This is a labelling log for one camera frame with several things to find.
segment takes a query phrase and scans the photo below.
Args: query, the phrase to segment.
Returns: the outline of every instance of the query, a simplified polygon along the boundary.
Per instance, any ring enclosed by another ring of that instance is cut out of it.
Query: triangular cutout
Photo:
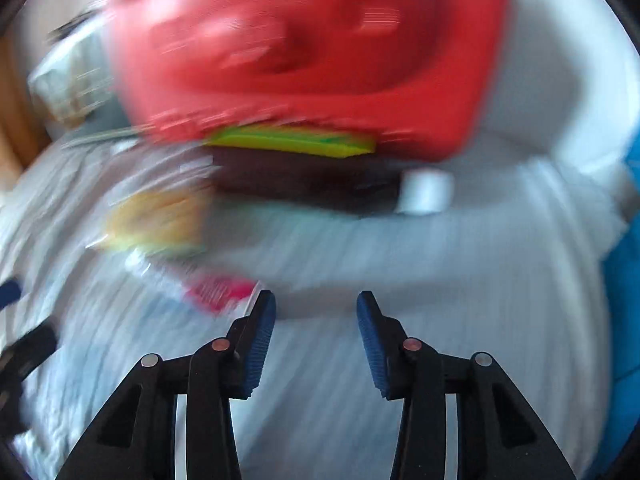
[[[536,433],[519,412],[504,386],[494,384],[493,390],[502,445],[511,449],[525,444],[533,444],[536,441]]]
[[[127,392],[123,401],[102,428],[98,436],[98,443],[104,446],[122,447],[125,449],[131,446],[133,427],[136,423],[141,393],[142,386],[139,384]]]

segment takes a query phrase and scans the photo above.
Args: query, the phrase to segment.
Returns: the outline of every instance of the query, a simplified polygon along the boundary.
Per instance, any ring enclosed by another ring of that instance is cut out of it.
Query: white bed sheet
[[[194,178],[179,168],[202,156],[176,146],[113,152],[53,146],[0,210],[0,278],[17,274],[28,292],[0,314],[0,345],[50,315],[60,327],[60,349],[28,379],[33,426],[15,443],[37,480],[54,478],[137,359],[191,353],[230,324],[159,297],[121,256],[85,249],[110,203]],[[588,467],[609,399],[599,262],[623,228],[612,199],[489,132],[445,167],[456,195],[433,217],[355,219],[241,200],[212,211],[210,260],[263,280],[278,303],[260,387],[232,405],[245,479],[388,478],[401,403],[384,401],[370,378],[354,314],[364,289],[439,352],[493,354],[574,471]],[[454,464],[449,449],[448,478]]]

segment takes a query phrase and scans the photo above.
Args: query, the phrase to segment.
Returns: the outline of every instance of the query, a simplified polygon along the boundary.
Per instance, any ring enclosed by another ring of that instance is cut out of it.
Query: pink label
[[[256,282],[234,276],[204,274],[188,283],[187,298],[214,314],[234,310],[240,305],[244,310],[256,285]]]

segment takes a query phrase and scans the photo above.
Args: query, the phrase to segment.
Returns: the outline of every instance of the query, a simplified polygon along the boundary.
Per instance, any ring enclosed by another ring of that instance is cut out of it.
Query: red plastic container
[[[436,161],[468,140],[507,2],[110,0],[110,53],[155,140],[303,123]]]

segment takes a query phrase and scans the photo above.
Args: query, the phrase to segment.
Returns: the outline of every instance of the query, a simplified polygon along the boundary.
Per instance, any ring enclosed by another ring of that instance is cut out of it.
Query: white cloth
[[[60,327],[60,349],[27,381],[33,427],[16,441],[37,480],[54,478],[145,353],[173,358],[226,333],[229,319],[164,300],[128,276],[120,256],[85,249],[110,204],[188,182],[201,156],[177,146],[117,155],[109,145],[53,146],[0,210],[0,278],[17,274],[27,291],[0,314],[0,344],[50,314]],[[454,204],[426,218],[216,203],[210,260],[263,280],[278,303],[260,387],[232,405],[246,480],[388,478],[401,403],[384,401],[370,377],[354,313],[365,289],[439,352],[494,355],[574,471],[589,465],[609,396],[599,262],[622,221],[577,171],[527,159],[487,132],[445,168],[456,175]],[[454,450],[447,460],[454,478]]]

